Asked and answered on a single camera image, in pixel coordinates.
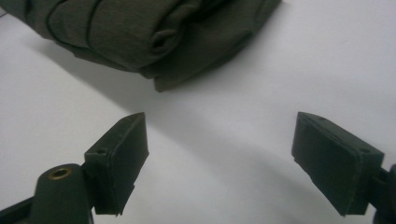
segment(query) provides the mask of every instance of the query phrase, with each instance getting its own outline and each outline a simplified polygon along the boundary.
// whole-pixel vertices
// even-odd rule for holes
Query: green cloth
[[[230,60],[280,0],[0,0],[82,59],[154,78],[157,91]]]

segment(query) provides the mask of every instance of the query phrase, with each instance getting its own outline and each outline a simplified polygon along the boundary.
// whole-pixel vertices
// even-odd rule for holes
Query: screw hole
[[[61,168],[49,174],[49,179],[57,180],[67,177],[72,173],[72,170],[68,168]]]

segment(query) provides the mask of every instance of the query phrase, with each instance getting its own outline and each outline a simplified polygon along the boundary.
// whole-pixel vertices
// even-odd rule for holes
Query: black 3d printed part
[[[340,215],[365,214],[381,151],[327,119],[300,112],[292,156]]]
[[[85,153],[96,214],[122,214],[148,155],[143,113],[121,119]]]

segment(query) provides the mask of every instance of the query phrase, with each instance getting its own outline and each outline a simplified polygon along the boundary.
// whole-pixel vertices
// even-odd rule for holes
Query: fabric fold
[[[0,0],[77,57],[154,78],[157,91],[230,60],[280,0]]]

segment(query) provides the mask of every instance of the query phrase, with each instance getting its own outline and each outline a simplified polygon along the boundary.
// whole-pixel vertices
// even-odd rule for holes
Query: white table
[[[298,111],[396,162],[396,2],[286,0],[233,61],[164,93],[0,19],[0,209],[144,111],[150,156],[121,217],[95,223],[372,223],[340,217],[290,155]]]

